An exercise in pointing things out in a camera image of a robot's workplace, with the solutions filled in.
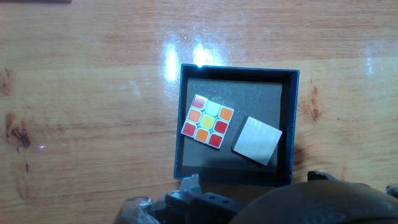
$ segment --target wooden table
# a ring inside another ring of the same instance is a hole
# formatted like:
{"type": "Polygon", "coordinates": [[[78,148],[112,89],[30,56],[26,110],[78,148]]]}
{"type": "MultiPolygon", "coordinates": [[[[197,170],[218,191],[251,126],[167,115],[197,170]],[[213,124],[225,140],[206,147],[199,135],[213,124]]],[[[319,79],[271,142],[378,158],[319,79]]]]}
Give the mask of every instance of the wooden table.
{"type": "Polygon", "coordinates": [[[300,2],[0,3],[0,223],[111,223],[176,189],[181,63],[299,69],[294,182],[397,182],[397,1],[300,2]]]}

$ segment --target rubik's cube face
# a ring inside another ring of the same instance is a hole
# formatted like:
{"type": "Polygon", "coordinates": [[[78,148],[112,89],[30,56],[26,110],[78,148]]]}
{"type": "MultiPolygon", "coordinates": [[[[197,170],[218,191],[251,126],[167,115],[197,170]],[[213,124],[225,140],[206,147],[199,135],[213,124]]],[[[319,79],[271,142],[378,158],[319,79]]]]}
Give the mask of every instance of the rubik's cube face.
{"type": "Polygon", "coordinates": [[[219,149],[234,109],[195,95],[181,133],[219,149]]]}

